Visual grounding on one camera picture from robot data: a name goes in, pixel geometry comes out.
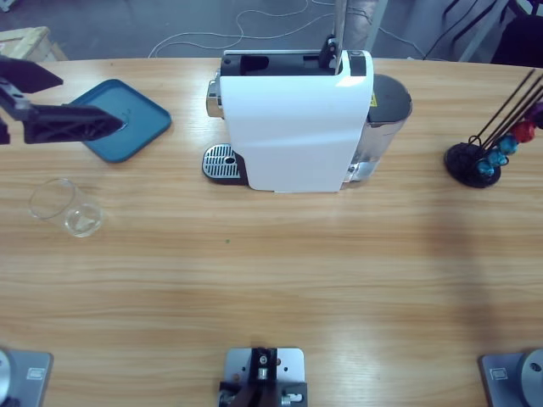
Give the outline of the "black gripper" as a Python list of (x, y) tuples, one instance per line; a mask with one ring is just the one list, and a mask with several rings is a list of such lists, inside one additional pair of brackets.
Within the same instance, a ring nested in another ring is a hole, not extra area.
[(33, 105), (21, 92), (40, 92), (64, 81), (41, 65), (1, 56), (1, 107), (24, 127), (26, 144), (95, 141), (124, 121), (95, 106)]

